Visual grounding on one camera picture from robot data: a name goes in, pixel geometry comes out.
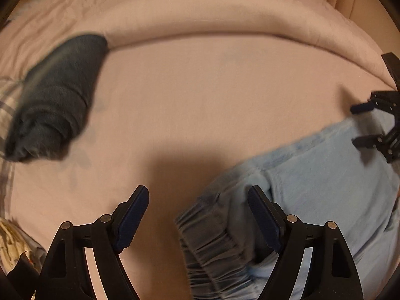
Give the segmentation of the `yellow patterned cloth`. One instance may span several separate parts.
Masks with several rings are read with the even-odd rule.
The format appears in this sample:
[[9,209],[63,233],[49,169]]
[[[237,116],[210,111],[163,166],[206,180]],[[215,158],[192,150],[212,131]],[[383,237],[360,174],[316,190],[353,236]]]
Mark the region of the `yellow patterned cloth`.
[[10,273],[20,256],[25,254],[36,271],[40,272],[47,255],[46,250],[12,222],[1,218],[0,226],[1,269],[6,274]]

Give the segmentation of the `light blue denim pants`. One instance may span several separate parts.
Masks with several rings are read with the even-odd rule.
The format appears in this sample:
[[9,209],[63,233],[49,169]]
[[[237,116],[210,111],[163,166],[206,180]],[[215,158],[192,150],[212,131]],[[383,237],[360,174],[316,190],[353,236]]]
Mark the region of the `light blue denim pants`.
[[175,224],[194,299],[256,299],[277,255],[267,250],[248,206],[259,186],[287,214],[307,224],[338,224],[359,272],[363,295],[375,298],[399,259],[399,166],[357,136],[393,126],[379,110],[230,169],[212,182]]

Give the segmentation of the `pink bed sheet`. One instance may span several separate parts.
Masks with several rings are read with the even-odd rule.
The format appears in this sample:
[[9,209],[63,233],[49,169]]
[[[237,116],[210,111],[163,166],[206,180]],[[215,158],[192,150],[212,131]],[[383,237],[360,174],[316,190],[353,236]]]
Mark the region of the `pink bed sheet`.
[[174,219],[223,171],[338,123],[387,85],[328,51],[270,35],[205,35],[112,51],[86,130],[61,161],[19,163],[10,215],[48,248],[62,222],[150,204],[121,260],[141,299],[189,299]]

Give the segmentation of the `dark folded garment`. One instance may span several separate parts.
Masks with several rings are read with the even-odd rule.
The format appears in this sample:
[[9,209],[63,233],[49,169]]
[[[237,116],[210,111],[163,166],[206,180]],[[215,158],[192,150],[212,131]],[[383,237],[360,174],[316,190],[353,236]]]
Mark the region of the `dark folded garment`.
[[108,52],[103,36],[74,36],[29,70],[5,140],[7,160],[58,160],[65,156],[87,123]]

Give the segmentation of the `pink rolled duvet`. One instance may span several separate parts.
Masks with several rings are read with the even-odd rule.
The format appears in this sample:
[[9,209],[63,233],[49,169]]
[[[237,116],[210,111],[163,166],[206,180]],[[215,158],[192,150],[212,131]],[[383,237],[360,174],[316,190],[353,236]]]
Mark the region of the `pink rolled duvet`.
[[19,79],[75,35],[103,35],[110,48],[201,33],[287,37],[354,62],[387,85],[381,49],[324,0],[43,0],[1,32],[1,74]]

